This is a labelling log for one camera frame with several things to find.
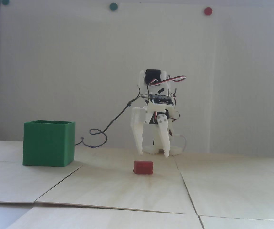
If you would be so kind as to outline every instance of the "white wall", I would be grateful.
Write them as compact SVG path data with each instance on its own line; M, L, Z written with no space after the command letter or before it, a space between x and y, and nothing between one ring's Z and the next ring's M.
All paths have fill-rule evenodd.
M215 13L210 151L274 156L274 9Z
M11 0L0 19L0 140L22 140L26 121L76 121L89 144L137 95L140 70L187 75L177 83L176 130L187 150L208 152L214 15L202 5ZM135 106L143 106L142 100ZM105 146L135 147L128 109ZM146 134L148 143L152 136Z
M204 7L11 0L0 19L0 140L22 140L25 121L73 120L76 141L99 144L88 129L103 129L136 96L139 71L157 68L187 75L175 122L187 151L274 156L274 8L213 6L208 17ZM130 114L105 146L135 147Z

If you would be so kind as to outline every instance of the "red cube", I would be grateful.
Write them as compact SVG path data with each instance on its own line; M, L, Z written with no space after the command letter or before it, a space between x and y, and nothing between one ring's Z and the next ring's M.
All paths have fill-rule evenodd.
M152 161L134 161L135 174L153 174Z

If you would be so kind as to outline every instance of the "table surface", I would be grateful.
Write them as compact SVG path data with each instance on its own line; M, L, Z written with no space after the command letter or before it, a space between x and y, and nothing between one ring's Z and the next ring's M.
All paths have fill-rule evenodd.
M164 158L76 146L73 165L80 168L59 175L59 168L22 166L22 147L0 141L0 228L274 228L274 158ZM134 160L153 161L153 175L135 175ZM43 185L54 175L52 185ZM28 196L35 203L3 203Z

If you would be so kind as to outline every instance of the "green box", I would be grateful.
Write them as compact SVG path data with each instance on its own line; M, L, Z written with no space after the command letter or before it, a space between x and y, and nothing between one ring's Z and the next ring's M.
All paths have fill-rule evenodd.
M25 122L22 164L65 167L74 160L74 143L73 121Z

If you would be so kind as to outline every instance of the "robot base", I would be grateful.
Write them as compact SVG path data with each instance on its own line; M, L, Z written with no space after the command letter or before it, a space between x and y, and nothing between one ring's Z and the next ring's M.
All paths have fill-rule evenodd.
M164 153L163 149L157 149L156 146L154 146L154 145L145 146L143 148L143 152L148 153L148 154ZM177 154L181 154L182 152L183 152L183 149L178 146L170 147L170 155L177 155Z

